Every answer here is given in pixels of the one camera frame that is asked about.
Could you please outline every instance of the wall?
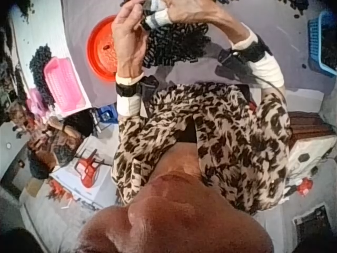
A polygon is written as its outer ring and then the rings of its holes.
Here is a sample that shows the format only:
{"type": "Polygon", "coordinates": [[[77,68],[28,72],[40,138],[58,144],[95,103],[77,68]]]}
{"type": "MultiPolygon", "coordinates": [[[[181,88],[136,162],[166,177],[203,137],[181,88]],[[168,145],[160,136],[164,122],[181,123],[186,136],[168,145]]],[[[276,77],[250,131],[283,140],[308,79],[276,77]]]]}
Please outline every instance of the wall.
{"type": "Polygon", "coordinates": [[[11,122],[0,126],[0,180],[29,139],[27,134],[23,135],[21,139],[17,139],[16,132],[12,131],[13,126],[14,124],[11,122]],[[12,145],[11,149],[7,148],[7,143],[12,145]]]}

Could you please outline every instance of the pink plastic basket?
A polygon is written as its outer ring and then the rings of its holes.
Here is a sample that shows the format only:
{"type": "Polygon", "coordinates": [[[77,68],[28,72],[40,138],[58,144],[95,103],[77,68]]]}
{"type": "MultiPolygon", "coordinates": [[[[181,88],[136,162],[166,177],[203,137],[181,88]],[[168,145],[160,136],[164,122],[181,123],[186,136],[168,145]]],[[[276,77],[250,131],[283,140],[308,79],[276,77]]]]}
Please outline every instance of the pink plastic basket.
{"type": "Polygon", "coordinates": [[[39,115],[40,117],[44,117],[46,115],[47,109],[44,107],[42,102],[42,97],[37,90],[37,88],[29,89],[30,99],[27,99],[26,103],[30,111],[34,115],[39,115]]]}
{"type": "Polygon", "coordinates": [[[44,68],[44,75],[56,104],[62,112],[83,106],[83,95],[68,58],[53,57],[44,68]]]}

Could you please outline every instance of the blue plastic crate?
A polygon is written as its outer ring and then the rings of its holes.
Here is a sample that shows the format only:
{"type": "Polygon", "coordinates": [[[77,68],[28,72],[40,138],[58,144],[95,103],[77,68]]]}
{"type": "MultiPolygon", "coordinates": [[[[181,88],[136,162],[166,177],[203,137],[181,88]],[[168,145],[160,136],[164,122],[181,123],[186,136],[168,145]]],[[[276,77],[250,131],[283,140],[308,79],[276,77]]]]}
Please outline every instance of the blue plastic crate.
{"type": "Polygon", "coordinates": [[[322,53],[322,26],[337,26],[336,17],[333,13],[323,11],[318,18],[309,21],[309,48],[310,58],[315,61],[319,67],[330,74],[337,75],[337,71],[326,66],[321,61],[322,53]]]}

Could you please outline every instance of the red object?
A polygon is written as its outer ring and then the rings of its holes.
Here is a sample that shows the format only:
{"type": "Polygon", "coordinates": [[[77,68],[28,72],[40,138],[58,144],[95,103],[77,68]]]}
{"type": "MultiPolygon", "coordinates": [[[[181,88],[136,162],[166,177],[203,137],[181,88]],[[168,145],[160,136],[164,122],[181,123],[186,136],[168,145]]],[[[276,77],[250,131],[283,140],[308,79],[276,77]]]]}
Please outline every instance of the red object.
{"type": "Polygon", "coordinates": [[[96,162],[94,156],[97,153],[97,149],[95,149],[88,158],[82,158],[84,152],[85,150],[82,152],[81,158],[79,158],[78,162],[76,163],[75,170],[78,172],[78,174],[80,174],[83,186],[90,188],[94,185],[97,170],[99,166],[104,162],[104,160],[99,162],[96,167],[93,167],[93,163],[96,162]],[[84,166],[84,177],[82,177],[82,174],[77,170],[79,164],[84,166]]]}
{"type": "Polygon", "coordinates": [[[92,30],[88,44],[87,57],[91,69],[102,80],[116,81],[117,59],[112,39],[111,25],[115,15],[100,21],[92,30]]]}
{"type": "Polygon", "coordinates": [[[303,182],[297,186],[297,191],[300,193],[300,195],[305,196],[308,194],[309,190],[311,190],[312,186],[312,180],[305,178],[303,179],[303,182]]]}
{"type": "Polygon", "coordinates": [[[53,57],[44,67],[44,75],[55,103],[62,112],[69,112],[85,105],[69,58],[53,57]]]}

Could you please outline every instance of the animal print blouse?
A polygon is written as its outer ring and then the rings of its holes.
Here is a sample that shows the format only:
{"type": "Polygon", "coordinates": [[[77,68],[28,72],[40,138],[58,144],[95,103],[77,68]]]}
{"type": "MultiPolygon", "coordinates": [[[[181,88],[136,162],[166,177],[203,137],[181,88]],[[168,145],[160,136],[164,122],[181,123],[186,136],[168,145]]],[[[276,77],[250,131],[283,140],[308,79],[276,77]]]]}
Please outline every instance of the animal print blouse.
{"type": "Polygon", "coordinates": [[[161,156],[193,117],[203,183],[248,213],[283,196],[290,121],[275,94],[250,110],[239,88],[222,83],[175,85],[150,101],[151,117],[122,118],[112,179],[125,203],[144,186],[161,156]]]}

